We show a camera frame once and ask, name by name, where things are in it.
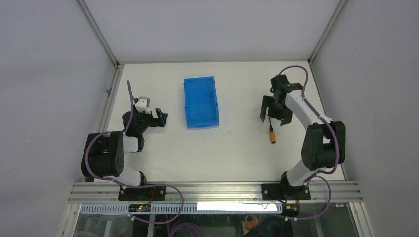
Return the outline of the orange handle screwdriver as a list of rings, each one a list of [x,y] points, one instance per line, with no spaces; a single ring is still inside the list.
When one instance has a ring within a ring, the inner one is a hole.
[[[272,126],[272,122],[271,122],[271,118],[269,118],[269,136],[270,136],[270,142],[272,143],[272,144],[275,144],[276,143],[276,136],[275,136],[275,132],[274,132],[274,129],[273,129],[273,126]]]

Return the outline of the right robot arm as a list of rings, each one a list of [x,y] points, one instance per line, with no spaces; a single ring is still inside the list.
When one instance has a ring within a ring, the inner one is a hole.
[[[346,127],[341,121],[321,115],[307,100],[304,86],[290,83],[286,75],[271,80],[270,96],[263,96],[260,119],[276,119],[280,125],[296,116],[305,129],[301,159],[281,175],[279,184],[262,186],[272,198],[295,200],[303,195],[309,179],[326,169],[334,170],[345,160]]]

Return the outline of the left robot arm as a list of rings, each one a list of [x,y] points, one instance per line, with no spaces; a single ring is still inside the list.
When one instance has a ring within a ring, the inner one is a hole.
[[[143,133],[148,128],[165,127],[168,114],[159,108],[155,111],[157,116],[153,117],[152,113],[134,109],[122,115],[122,131],[89,134],[81,161],[83,175],[130,187],[132,197],[146,199],[149,188],[145,174],[125,164],[124,155],[143,150]]]

